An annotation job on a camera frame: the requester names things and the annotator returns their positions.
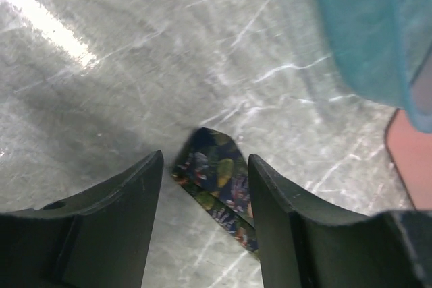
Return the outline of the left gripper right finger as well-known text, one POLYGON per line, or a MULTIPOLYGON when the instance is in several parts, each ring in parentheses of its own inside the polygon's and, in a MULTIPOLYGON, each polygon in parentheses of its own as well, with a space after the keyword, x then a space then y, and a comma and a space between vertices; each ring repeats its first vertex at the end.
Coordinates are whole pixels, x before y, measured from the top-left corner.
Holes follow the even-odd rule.
POLYGON ((358 214, 248 159, 266 287, 430 287, 431 213, 358 214))

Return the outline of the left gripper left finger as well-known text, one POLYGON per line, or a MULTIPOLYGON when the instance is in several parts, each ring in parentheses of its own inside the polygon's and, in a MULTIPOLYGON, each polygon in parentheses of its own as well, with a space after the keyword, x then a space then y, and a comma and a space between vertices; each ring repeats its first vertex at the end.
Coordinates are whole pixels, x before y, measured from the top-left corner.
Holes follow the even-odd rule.
POLYGON ((3 213, 1 286, 141 286, 163 168, 155 151, 78 194, 3 213))

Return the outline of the dark patterned necktie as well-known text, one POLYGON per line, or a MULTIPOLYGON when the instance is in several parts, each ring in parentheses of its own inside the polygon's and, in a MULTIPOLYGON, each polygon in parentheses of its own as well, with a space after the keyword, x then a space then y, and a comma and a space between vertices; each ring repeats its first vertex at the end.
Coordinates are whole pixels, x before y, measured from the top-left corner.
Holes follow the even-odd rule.
POLYGON ((193 131, 171 176, 243 248, 259 257, 248 164, 230 136, 205 127, 193 131))

